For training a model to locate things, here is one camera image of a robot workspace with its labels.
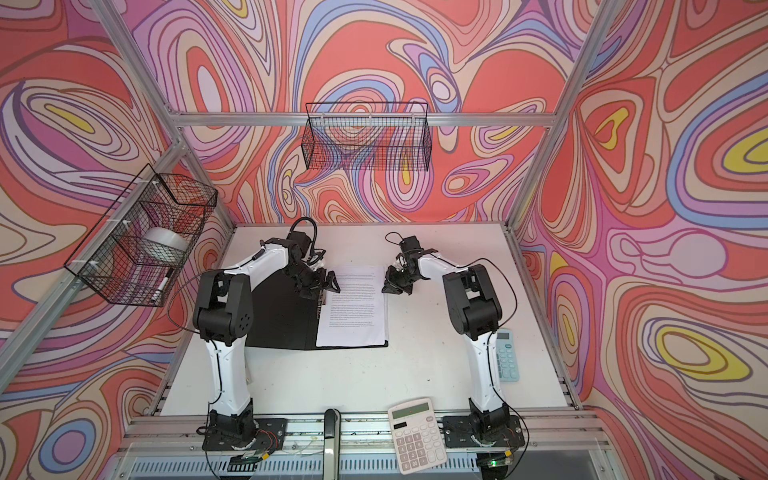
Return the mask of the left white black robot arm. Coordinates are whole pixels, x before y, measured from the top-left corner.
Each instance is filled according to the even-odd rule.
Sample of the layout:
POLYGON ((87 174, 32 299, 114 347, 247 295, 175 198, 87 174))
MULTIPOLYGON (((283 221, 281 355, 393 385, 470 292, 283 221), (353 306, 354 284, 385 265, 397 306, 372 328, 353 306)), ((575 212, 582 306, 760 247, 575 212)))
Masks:
POLYGON ((292 281, 298 297, 313 306, 325 292, 340 291, 335 273, 321 265, 324 253, 316 249, 316 239, 290 229, 284 239, 263 241, 240 263, 201 275, 193 326, 206 343, 214 374, 208 432, 241 444, 257 434, 245 365, 246 336, 257 319, 253 290, 281 273, 292 281))

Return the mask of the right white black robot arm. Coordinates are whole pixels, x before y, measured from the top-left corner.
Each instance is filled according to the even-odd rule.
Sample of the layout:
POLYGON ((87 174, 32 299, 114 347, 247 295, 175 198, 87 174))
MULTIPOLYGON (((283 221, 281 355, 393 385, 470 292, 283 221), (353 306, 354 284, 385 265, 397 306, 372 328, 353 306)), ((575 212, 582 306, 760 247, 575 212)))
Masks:
POLYGON ((511 419, 511 408, 498 388, 496 341, 503 310, 490 274, 481 259, 456 264, 437 250, 424 248, 415 236, 400 237, 395 244, 400 252, 387 267, 382 292, 410 295, 420 280, 442 284, 450 323, 468 351, 470 432, 488 444, 511 419))

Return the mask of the blue clip folder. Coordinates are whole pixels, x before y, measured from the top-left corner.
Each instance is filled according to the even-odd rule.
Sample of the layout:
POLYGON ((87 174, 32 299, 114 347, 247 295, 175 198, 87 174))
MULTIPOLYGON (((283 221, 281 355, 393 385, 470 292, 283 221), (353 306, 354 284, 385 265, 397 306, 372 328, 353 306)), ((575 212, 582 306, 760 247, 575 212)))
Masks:
POLYGON ((282 271, 270 275, 252 292, 256 318, 245 346, 289 351, 386 348, 388 334, 380 342, 353 345, 318 345, 321 314, 328 310, 322 300, 302 298, 294 281, 282 271))

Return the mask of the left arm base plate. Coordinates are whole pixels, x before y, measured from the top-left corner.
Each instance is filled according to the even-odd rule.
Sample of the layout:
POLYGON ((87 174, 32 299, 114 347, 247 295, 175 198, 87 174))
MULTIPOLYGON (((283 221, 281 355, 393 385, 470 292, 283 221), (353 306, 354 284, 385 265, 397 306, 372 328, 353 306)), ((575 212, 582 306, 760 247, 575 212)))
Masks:
POLYGON ((287 423, 286 418, 256 418, 251 423, 213 424, 205 428, 202 449, 206 452, 281 450, 287 423))

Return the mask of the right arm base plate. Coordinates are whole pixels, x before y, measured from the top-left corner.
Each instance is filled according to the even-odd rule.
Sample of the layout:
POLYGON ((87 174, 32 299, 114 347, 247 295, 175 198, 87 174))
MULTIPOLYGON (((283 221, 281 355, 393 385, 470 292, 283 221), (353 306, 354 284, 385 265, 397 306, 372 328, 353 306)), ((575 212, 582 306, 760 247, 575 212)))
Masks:
POLYGON ((515 451, 526 445, 525 430, 516 415, 490 429, 475 424, 469 416, 444 416, 441 431, 448 448, 511 448, 515 451))

